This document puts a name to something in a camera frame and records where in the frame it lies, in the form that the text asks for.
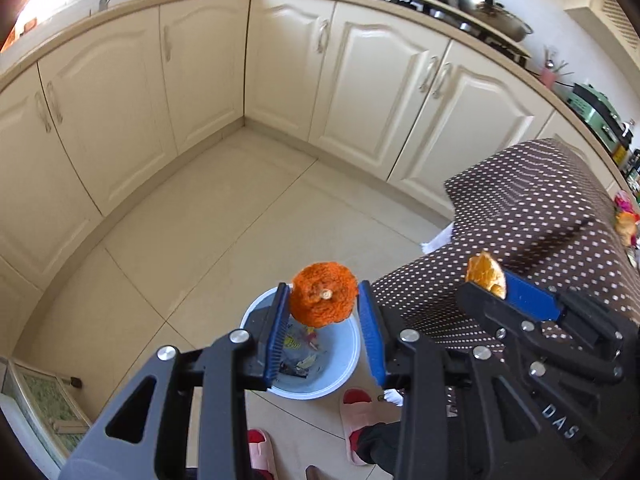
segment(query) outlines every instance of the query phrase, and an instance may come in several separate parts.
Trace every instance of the silver screw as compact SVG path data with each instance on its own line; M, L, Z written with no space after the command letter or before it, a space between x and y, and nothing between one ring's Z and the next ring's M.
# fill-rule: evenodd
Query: silver screw
M412 328L405 328L400 333L400 339L405 343L415 343L420 339L420 334Z
M161 361L170 361L177 354L177 350L172 346L163 346L156 352L158 359Z
M486 361L491 357L492 352L486 346L476 346L473 350L474 357L481 361Z
M524 332L533 332L535 329L535 325L530 321L523 321L520 324L520 328L524 330Z
M545 365L543 365L540 361L533 361L531 366L529 367L529 374L534 377L542 377L546 374Z
M246 330L239 328L238 330L234 330L231 334L229 334L229 339L231 339L232 343L244 343L249 341L251 334L249 334Z

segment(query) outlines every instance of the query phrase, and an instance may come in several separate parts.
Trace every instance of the white wall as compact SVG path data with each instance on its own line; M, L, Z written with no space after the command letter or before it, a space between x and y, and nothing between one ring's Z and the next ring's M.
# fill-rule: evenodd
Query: white wall
M496 1L534 29L534 34L523 41L532 54L530 70L540 70L543 47L553 46L558 50L558 57L569 62L566 70L575 72L562 82L593 84L609 97L623 120L634 118L640 123L640 98L595 40L564 12L564 0ZM634 145L640 146L640 129L636 131Z

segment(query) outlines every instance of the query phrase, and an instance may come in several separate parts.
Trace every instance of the stainless steel pot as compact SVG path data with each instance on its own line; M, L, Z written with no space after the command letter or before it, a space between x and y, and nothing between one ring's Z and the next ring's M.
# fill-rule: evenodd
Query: stainless steel pot
M513 41L522 41L527 34L533 34L533 29L527 23L494 0L458 0L458 7Z

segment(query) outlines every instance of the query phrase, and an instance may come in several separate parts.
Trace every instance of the cabinet handle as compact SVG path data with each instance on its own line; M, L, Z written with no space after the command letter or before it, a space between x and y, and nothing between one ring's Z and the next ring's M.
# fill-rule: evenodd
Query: cabinet handle
M60 113L60 105L58 104L56 91L53 89L53 83L51 81L47 83L47 95L49 97L49 103L51 104L53 114L56 116L58 122L62 123L62 113Z
M323 20L318 34L318 54L322 54L326 49L329 40L329 20Z
M36 92L35 95L36 100L36 110L40 117L40 120L44 124L44 130L49 133L51 131L51 124L49 124L49 113L46 110L46 106L44 104L44 96L40 91Z
M431 85L431 79L434 75L433 70L438 65L439 60L440 58L438 58L438 56L433 56L429 62L429 66L427 67L427 75L424 77L424 81L420 85L420 92L422 92L423 94L429 91L429 86Z
M171 43L169 42L169 25L164 26L164 60L169 63L171 61Z
M442 97L442 88L444 86L445 81L449 78L449 74L451 73L451 63L447 63L442 72L440 73L440 79L435 84L436 89L433 91L433 98L440 99Z

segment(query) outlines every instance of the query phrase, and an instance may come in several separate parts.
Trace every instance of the polka dot cloth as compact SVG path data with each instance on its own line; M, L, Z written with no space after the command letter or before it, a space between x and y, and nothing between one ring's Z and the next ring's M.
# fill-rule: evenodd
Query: polka dot cloth
M460 312L454 294L466 263L485 250L541 288L581 288L640 322L640 277L613 229L612 201L561 143L523 142L445 183L454 204L452 240L373 283L376 299L447 348L502 345ZM546 336L570 339L554 323Z

